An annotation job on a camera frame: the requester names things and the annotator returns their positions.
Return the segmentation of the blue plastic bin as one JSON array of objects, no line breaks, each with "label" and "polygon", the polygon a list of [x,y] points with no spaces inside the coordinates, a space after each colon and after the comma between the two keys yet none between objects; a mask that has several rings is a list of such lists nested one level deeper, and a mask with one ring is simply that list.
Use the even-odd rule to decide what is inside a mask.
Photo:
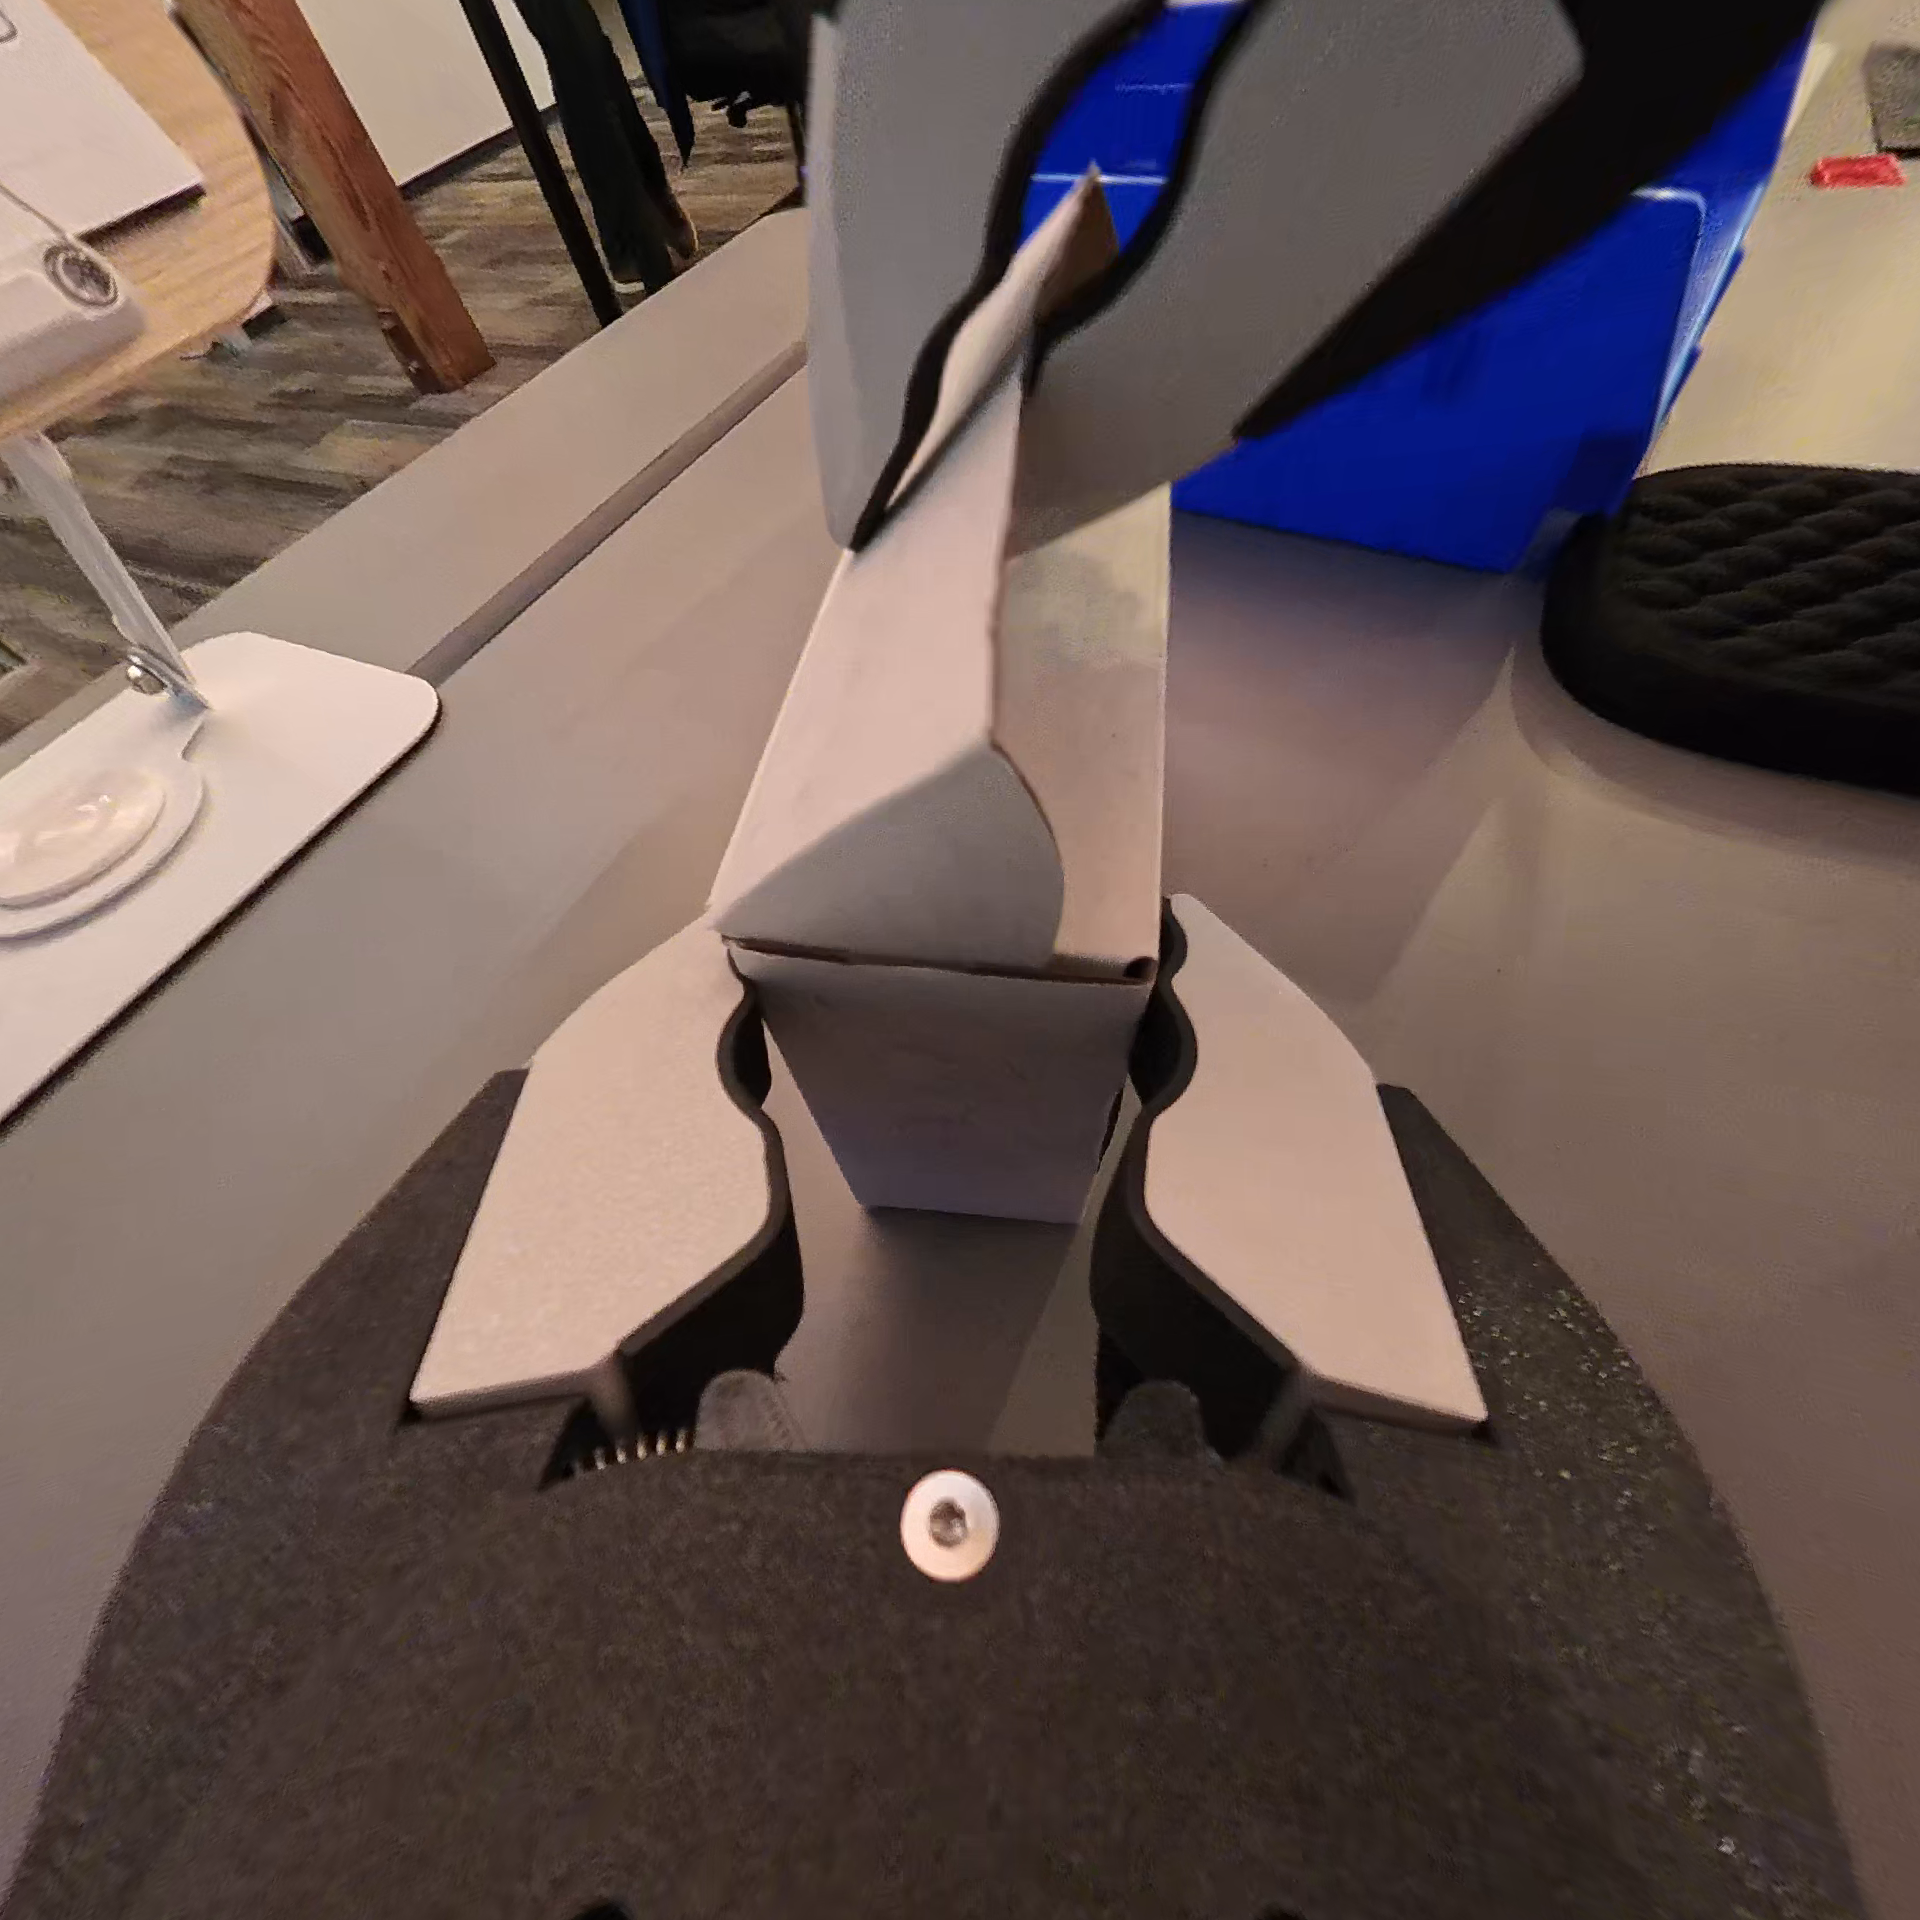
[{"label": "blue plastic bin", "polygon": [[[1247,7],[1197,72],[1189,121]],[[1716,128],[1766,92],[1808,35]],[[1549,510],[1579,505],[1581,486],[1620,483],[1645,451],[1654,378],[1668,368],[1703,218],[1663,212],[1645,233],[1637,195],[1668,182],[1716,128],[1504,298],[1289,427],[1236,440],[1194,470],[1203,478],[1190,500],[1214,515],[1483,570],[1518,562]],[[1169,180],[1186,145],[1189,123]]]}]

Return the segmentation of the round wooden table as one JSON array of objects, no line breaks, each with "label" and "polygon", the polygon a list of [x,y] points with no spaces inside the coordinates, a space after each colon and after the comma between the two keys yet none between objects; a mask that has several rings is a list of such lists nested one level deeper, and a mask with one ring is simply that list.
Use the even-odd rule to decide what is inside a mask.
[{"label": "round wooden table", "polygon": [[41,12],[194,164],[200,189],[93,230],[143,328],[112,354],[8,394],[8,440],[97,412],[248,317],[277,246],[261,157],[291,184],[417,389],[454,393],[491,371],[491,348],[300,4],[54,1]]}]

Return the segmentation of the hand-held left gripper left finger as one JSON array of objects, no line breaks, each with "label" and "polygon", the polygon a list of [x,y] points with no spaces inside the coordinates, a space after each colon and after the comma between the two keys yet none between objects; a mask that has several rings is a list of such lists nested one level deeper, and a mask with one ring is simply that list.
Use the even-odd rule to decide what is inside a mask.
[{"label": "hand-held left gripper left finger", "polygon": [[412,1408],[585,1403],[619,1450],[772,1378],[802,1259],[753,988],[706,922],[535,1049],[429,1331]]}]

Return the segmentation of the white cardboard mailer box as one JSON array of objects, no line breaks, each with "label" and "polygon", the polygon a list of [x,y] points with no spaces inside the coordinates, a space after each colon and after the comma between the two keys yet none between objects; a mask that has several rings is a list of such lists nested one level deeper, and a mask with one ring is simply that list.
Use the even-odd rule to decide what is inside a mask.
[{"label": "white cardboard mailer box", "polygon": [[962,328],[708,899],[864,1206],[1074,1223],[1154,988],[1169,493],[1016,551],[1039,319],[1115,253],[1086,171]]}]

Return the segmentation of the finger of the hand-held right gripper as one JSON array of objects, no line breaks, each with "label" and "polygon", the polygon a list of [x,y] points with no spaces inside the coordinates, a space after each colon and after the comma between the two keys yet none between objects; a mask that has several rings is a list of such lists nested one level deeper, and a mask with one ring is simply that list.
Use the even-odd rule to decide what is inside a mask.
[{"label": "finger of the hand-held right gripper", "polygon": [[807,372],[832,537],[867,543],[959,329],[1015,259],[1036,160],[1157,1],[820,4],[807,65]]},{"label": "finger of the hand-held right gripper", "polygon": [[1019,527],[1210,464],[1579,81],[1559,4],[1249,4],[1154,215],[1047,322]]}]

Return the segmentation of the black metal pole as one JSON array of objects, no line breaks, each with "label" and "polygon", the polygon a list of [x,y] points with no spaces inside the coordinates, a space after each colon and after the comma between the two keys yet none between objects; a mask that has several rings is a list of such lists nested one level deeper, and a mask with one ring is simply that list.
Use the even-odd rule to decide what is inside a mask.
[{"label": "black metal pole", "polygon": [[574,195],[566,166],[548,130],[546,112],[535,101],[535,92],[526,78],[515,45],[507,34],[507,22],[494,1],[458,1],[458,7],[466,16],[468,34],[474,41],[477,53],[485,60],[494,92],[508,112],[515,142],[532,168],[543,203],[564,244],[574,275],[583,286],[583,295],[589,298],[596,319],[607,328],[621,317],[619,294],[593,237],[583,206]]}]

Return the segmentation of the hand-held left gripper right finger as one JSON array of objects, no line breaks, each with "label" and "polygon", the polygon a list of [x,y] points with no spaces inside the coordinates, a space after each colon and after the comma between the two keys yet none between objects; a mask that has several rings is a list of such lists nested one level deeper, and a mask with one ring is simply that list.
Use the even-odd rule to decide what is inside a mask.
[{"label": "hand-held left gripper right finger", "polygon": [[1135,1385],[1189,1391],[1224,1459],[1285,1461],[1316,1414],[1490,1420],[1371,1067],[1200,899],[1163,901],[1130,1085],[1091,1240],[1107,1430]]}]

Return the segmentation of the printed instruction sheet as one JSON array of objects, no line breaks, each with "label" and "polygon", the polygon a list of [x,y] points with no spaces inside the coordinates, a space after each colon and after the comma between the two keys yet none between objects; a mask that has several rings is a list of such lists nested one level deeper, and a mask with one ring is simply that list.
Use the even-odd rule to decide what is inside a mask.
[{"label": "printed instruction sheet", "polygon": [[3,184],[93,240],[206,175],[48,4],[3,1]]}]

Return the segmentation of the hanging dark clothes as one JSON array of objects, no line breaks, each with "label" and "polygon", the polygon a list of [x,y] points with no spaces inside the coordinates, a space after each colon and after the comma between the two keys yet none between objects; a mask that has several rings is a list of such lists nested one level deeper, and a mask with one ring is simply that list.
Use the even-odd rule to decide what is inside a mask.
[{"label": "hanging dark clothes", "polygon": [[692,218],[590,1],[518,1],[617,289],[658,290],[698,253]]}]

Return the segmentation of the white document stand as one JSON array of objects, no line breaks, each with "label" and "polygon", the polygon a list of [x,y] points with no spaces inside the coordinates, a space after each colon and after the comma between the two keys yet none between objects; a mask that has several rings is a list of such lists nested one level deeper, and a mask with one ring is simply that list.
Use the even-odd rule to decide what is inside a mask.
[{"label": "white document stand", "polygon": [[442,716],[420,677],[256,634],[179,647],[41,433],[6,470],[83,563],[126,688],[3,783],[3,1112],[13,1118]]}]

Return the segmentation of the black office chair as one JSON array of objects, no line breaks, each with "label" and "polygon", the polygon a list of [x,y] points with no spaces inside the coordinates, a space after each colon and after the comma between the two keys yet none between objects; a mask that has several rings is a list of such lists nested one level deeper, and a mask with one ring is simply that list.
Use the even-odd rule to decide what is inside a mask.
[{"label": "black office chair", "polygon": [[690,101],[739,128],[754,109],[806,116],[812,1],[661,1],[666,57]]}]

